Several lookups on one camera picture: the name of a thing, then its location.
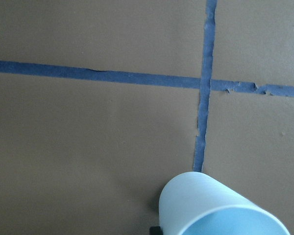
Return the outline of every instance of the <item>blue tape line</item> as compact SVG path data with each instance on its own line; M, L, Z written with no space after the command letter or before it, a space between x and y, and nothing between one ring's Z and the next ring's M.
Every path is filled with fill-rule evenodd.
M198 131L196 137L194 171L201 172L206 146L207 119L209 113L210 80L212 75L213 48L215 41L215 10L217 0L207 0L207 19L204 27L204 46L200 80L200 102L198 109Z
M290 96L294 97L293 86L281 86L281 85L264 85L257 87L253 82L231 82L223 80L211 80L211 89L214 91L224 92L240 92L240 93L252 93L252 94L270 94L278 96Z
M0 72L164 87L191 89L200 88L200 79L194 77L166 76L118 71L95 71L82 68L10 61L0 61Z

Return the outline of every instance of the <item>torn tape edge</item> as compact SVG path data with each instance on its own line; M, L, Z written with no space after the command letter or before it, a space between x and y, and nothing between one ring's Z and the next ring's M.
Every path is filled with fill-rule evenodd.
M0 72L82 80L200 89L200 78L0 61Z
M238 92L250 94L269 94L294 97L294 86L266 84L258 87L253 82L239 82L211 79L211 89L222 92Z

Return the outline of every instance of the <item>plastic cup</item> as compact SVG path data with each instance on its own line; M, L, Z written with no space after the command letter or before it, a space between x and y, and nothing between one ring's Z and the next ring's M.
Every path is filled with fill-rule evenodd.
M164 235L290 235L275 216L199 172L166 184L159 220Z

